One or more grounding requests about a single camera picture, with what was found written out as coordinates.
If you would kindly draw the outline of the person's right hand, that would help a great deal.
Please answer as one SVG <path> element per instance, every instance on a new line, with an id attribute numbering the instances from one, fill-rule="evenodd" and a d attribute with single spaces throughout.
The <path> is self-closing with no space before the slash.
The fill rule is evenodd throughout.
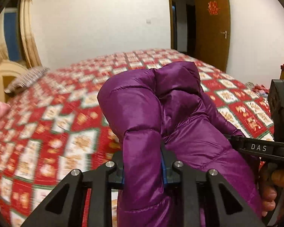
<path id="1" fill-rule="evenodd" d="M 265 163 L 260 169 L 259 192 L 262 201 L 262 217 L 275 209 L 277 198 L 277 187 L 284 189 L 284 169 L 272 170 Z M 279 217 L 284 215 L 284 203 L 281 206 Z"/>

